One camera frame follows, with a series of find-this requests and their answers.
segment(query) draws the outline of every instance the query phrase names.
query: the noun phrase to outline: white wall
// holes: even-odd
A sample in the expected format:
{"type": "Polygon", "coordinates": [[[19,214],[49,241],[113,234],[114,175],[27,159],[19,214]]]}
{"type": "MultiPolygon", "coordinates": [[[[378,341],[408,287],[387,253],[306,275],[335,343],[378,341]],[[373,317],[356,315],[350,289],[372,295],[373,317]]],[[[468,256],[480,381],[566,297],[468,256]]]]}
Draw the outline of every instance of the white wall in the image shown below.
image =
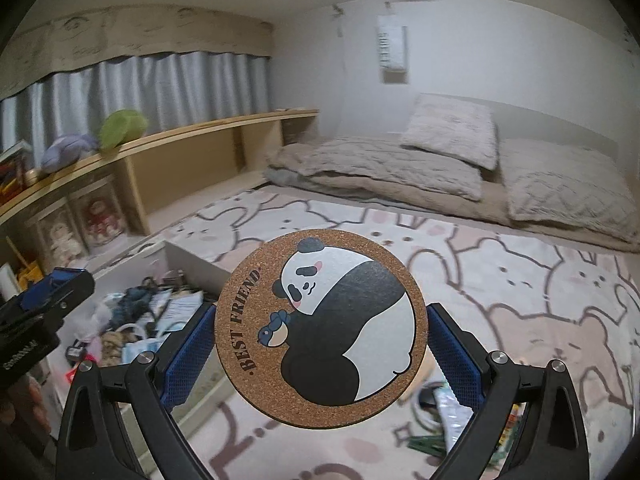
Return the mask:
{"type": "MultiPolygon", "coordinates": [[[[394,3],[408,27],[408,84],[384,84],[376,17],[385,0],[330,7],[276,23],[276,107],[318,107],[320,133],[402,131],[418,92],[536,110],[636,146],[637,57],[577,23],[507,0],[394,3]]],[[[636,152],[620,150],[634,168],[636,152]]]]}

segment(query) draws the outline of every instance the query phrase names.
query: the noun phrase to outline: small bird figure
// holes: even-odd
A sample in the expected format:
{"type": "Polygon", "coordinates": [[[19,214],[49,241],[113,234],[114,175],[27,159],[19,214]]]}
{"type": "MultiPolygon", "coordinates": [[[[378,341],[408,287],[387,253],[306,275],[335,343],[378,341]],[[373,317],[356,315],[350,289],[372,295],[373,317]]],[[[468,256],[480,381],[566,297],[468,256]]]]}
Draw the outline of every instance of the small bird figure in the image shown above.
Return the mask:
{"type": "Polygon", "coordinates": [[[269,324],[258,332],[258,343],[268,347],[280,346],[289,335],[287,323],[291,321],[291,316],[286,310],[279,310],[272,312],[269,319],[269,324]]]}

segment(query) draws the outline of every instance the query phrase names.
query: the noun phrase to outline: doll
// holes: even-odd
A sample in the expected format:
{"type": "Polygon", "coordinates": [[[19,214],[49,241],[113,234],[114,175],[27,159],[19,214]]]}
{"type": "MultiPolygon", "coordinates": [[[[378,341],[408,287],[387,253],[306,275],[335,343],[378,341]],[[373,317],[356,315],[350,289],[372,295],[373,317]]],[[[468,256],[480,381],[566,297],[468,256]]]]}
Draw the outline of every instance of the doll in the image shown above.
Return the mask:
{"type": "Polygon", "coordinates": [[[62,220],[57,220],[49,230],[51,253],[56,266],[66,267],[82,254],[82,245],[62,220]]]}
{"type": "Polygon", "coordinates": [[[103,198],[89,203],[85,213],[86,230],[92,242],[103,245],[123,231],[122,220],[103,198]]]}

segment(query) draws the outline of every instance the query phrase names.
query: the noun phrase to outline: pillow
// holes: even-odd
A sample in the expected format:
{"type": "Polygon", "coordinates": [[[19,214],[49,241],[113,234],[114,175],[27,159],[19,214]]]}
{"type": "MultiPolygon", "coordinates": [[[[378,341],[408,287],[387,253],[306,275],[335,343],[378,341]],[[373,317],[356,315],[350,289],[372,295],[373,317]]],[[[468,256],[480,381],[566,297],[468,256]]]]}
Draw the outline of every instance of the pillow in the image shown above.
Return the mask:
{"type": "Polygon", "coordinates": [[[420,94],[401,143],[494,170],[498,163],[491,109],[432,94],[420,94]]]}
{"type": "Polygon", "coordinates": [[[267,162],[272,168],[287,168],[291,171],[300,171],[306,156],[313,150],[313,146],[294,142],[283,146],[275,153],[267,155],[267,162]]]}
{"type": "Polygon", "coordinates": [[[637,240],[636,203],[608,156],[544,140],[508,139],[500,143],[500,167],[512,219],[637,240]]]}
{"type": "Polygon", "coordinates": [[[322,172],[368,176],[475,201],[482,196],[478,168],[448,156],[403,148],[397,138],[330,140],[304,158],[299,172],[305,176],[322,172]]]}

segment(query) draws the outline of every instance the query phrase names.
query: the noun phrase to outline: box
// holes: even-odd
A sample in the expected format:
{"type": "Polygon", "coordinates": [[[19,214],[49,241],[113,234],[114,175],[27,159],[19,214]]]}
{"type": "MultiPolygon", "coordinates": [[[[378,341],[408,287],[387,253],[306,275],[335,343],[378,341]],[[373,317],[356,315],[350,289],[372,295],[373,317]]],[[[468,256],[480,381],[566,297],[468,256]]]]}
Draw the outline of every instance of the box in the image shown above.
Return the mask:
{"type": "Polygon", "coordinates": [[[35,229],[40,255],[47,272],[54,267],[83,268],[89,253],[69,209],[66,198],[61,198],[40,211],[27,222],[35,229]]]}
{"type": "MultiPolygon", "coordinates": [[[[51,371],[54,386],[62,406],[65,405],[69,384],[64,375],[71,366],[65,358],[65,349],[74,342],[75,327],[83,319],[91,317],[98,302],[108,293],[123,291],[137,286],[147,276],[159,276],[172,269],[181,269],[190,285],[219,295],[230,273],[214,264],[191,254],[184,249],[162,240],[145,248],[135,256],[116,264],[105,266],[94,272],[94,294],[77,306],[68,316],[58,331],[60,345],[47,356],[47,364],[51,371]]],[[[202,423],[217,409],[220,402],[229,397],[234,388],[218,360],[218,352],[214,348],[205,363],[187,401],[176,406],[172,417],[185,437],[195,432],[202,423]]],[[[129,438],[145,473],[151,472],[155,464],[146,448],[131,406],[122,410],[129,438]]]]}
{"type": "Polygon", "coordinates": [[[92,254],[114,244],[117,238],[126,238],[127,222],[113,187],[113,175],[71,193],[69,203],[92,254]]]}

